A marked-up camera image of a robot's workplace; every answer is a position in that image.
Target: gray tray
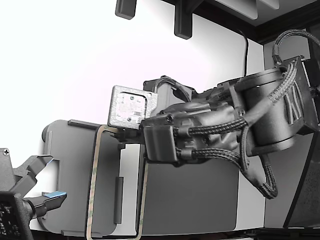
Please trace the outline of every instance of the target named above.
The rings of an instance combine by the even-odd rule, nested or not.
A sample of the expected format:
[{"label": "gray tray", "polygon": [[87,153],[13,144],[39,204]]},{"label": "gray tray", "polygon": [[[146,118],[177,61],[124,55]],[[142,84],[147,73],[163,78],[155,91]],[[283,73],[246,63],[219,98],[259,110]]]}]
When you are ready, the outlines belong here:
[{"label": "gray tray", "polygon": [[[59,209],[38,218],[47,231],[84,237],[93,147],[98,124],[57,120],[42,133],[44,153],[59,160],[57,190],[67,192]],[[121,223],[123,177],[119,177],[120,151],[125,148],[104,132],[95,187],[92,236],[110,235]]]}]

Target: screw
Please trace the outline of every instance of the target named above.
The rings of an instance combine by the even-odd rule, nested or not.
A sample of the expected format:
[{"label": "screw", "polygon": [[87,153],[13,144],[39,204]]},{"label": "screw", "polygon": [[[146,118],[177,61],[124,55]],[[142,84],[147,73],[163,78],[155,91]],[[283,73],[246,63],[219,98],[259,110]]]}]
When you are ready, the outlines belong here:
[{"label": "screw", "polygon": [[166,121],[168,123],[172,123],[173,120],[174,120],[174,117],[171,114],[166,117]]},{"label": "screw", "polygon": [[239,116],[240,117],[242,117],[243,115],[245,115],[246,114],[246,111],[245,110],[241,110],[240,112],[239,112]]},{"label": "screw", "polygon": [[8,149],[8,148],[5,148],[5,149],[3,150],[3,155],[9,156],[9,149]]}]

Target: white surface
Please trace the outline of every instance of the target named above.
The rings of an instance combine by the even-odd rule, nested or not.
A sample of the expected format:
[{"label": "white surface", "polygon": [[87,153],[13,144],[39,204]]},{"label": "white surface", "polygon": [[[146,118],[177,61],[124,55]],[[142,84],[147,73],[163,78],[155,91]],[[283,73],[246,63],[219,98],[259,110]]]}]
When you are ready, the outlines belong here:
[{"label": "white surface", "polygon": [[[263,46],[249,40],[247,74],[255,74],[264,70],[264,56],[259,54]],[[250,164],[264,175],[259,157],[250,157]],[[240,173],[238,186],[238,208],[236,215],[236,230],[262,228],[265,221],[265,198]]]},{"label": "white surface", "polygon": [[[42,130],[57,119],[105,124],[113,85],[142,89],[167,75],[201,92],[243,74],[242,36],[194,16],[193,37],[184,40],[174,35],[168,3],[138,0],[132,20],[115,16],[115,6],[116,0],[0,1],[0,146],[10,149],[13,167],[42,153]],[[250,73],[263,69],[261,45],[250,42],[248,61]],[[121,156],[123,224],[114,234],[135,232],[138,152],[129,146]],[[37,179],[29,196],[54,191],[54,164]],[[239,220],[257,214],[248,207]],[[41,229],[37,222],[32,228]]]}]

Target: black braided cable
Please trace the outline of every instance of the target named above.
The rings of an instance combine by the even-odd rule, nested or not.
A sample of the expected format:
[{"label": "black braided cable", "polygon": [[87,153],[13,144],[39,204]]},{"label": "black braided cable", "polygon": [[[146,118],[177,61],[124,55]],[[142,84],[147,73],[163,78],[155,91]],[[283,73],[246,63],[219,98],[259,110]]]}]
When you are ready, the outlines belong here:
[{"label": "black braided cable", "polygon": [[247,126],[248,123],[243,118],[238,118],[236,120],[214,125],[214,126],[195,126],[190,127],[188,130],[188,134],[190,136],[194,135],[211,135],[211,134],[226,134],[231,133],[236,130],[239,130],[243,128],[244,126]]},{"label": "black braided cable", "polygon": [[221,148],[204,148],[192,151],[192,158],[195,159],[223,159],[235,164],[239,169],[240,155],[234,151]]},{"label": "black braided cable", "polygon": [[294,63],[291,62],[288,66],[287,75],[282,83],[277,86],[269,95],[268,98],[275,104],[288,92],[289,88],[293,86],[296,80],[297,75],[297,63],[296,60]]},{"label": "black braided cable", "polygon": [[272,59],[276,67],[279,67],[280,65],[283,64],[283,61],[279,55],[280,45],[284,39],[291,36],[302,36],[302,37],[308,38],[320,47],[320,40],[307,31],[300,30],[300,29],[291,29],[291,30],[285,31],[277,37],[272,48]]}]

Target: black shelf bracket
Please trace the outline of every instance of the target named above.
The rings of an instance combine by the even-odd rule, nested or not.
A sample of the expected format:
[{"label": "black shelf bracket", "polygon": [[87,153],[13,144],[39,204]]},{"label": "black shelf bracket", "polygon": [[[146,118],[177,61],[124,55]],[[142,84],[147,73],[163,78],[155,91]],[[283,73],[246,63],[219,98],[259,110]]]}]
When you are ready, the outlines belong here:
[{"label": "black shelf bracket", "polygon": [[204,0],[178,0],[175,4],[174,35],[183,39],[192,37],[193,12]]},{"label": "black shelf bracket", "polygon": [[117,0],[115,15],[124,19],[132,19],[136,14],[137,0]]}]

